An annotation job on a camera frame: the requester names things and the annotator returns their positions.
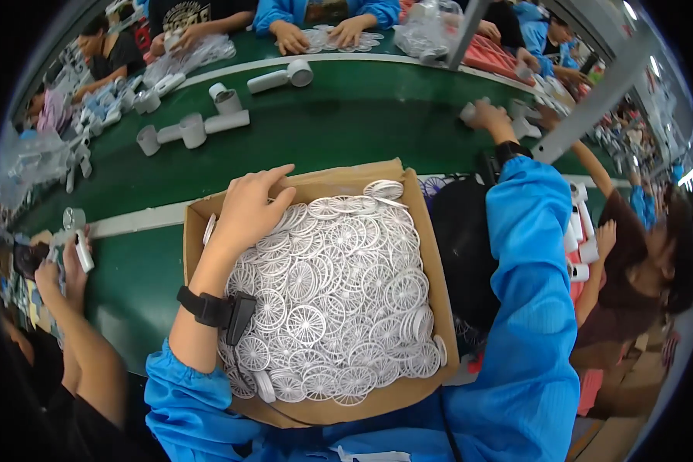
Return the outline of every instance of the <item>blue jacket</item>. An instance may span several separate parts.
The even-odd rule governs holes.
[[[531,2],[519,2],[514,5],[514,13],[518,16],[521,25],[529,21],[541,21],[545,17],[543,11],[543,8]]]
[[[400,5],[397,0],[346,0],[349,5],[349,15],[359,16],[372,14],[378,19],[379,29],[389,29],[397,24]],[[257,35],[266,35],[270,24],[278,19],[301,24],[305,18],[308,0],[259,0],[254,15],[254,30]]]
[[[490,284],[501,307],[476,382],[443,388],[446,418],[468,462],[563,460],[580,398],[568,361],[577,327],[562,245],[570,186],[553,167],[517,157],[486,203],[499,259]],[[452,458],[439,392],[374,418],[281,430],[227,411],[226,375],[182,365],[167,341],[146,371],[146,423],[173,462],[242,460],[234,447],[250,441],[247,461],[339,460],[339,447],[351,455],[404,452],[412,462]]]
[[[641,186],[634,185],[631,187],[629,204],[634,209],[636,216],[639,217],[639,221],[644,225],[644,229],[649,231],[657,221],[655,198],[646,195]]]
[[[542,21],[527,22],[521,26],[521,35],[524,36],[526,49],[529,50],[529,53],[536,56],[536,59],[539,61],[539,67],[541,67],[539,74],[542,77],[547,77],[548,75],[554,76],[554,70],[552,70],[552,60],[543,54],[544,49],[547,46],[548,30],[549,23]],[[559,64],[563,67],[579,69],[579,66],[575,60],[570,57],[570,45],[570,43],[559,45]]]

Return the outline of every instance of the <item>pink shirt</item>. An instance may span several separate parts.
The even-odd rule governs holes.
[[[39,133],[43,133],[51,128],[59,133],[71,116],[72,111],[64,107],[64,94],[47,89],[44,93],[44,107],[38,115],[36,129]]]

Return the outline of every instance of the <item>brown shirt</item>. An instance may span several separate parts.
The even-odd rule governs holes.
[[[659,298],[639,293],[629,283],[626,270],[647,257],[647,245],[644,226],[616,190],[606,202],[599,226],[609,219],[616,221],[616,245],[604,264],[606,284],[598,294],[598,304],[578,329],[575,348],[633,340],[647,332],[660,310]]]

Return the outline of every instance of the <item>plastic bag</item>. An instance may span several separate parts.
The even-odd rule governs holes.
[[[208,35],[198,42],[193,52],[184,55],[167,53],[146,67],[144,72],[144,84],[152,88],[166,75],[182,72],[187,75],[198,67],[212,62],[229,59],[236,55],[236,48],[228,35]]]
[[[404,25],[395,27],[395,45],[413,58],[424,52],[445,55],[458,40],[457,26],[462,20],[456,2],[424,0],[413,5]]]

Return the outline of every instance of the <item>graphic t-shirt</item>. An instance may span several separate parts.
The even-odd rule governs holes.
[[[347,0],[308,0],[305,22],[341,22],[349,18]]]
[[[544,56],[552,61],[552,64],[559,66],[559,45],[553,45],[547,37],[547,45],[544,47]]]
[[[256,10],[256,0],[149,0],[151,36]]]

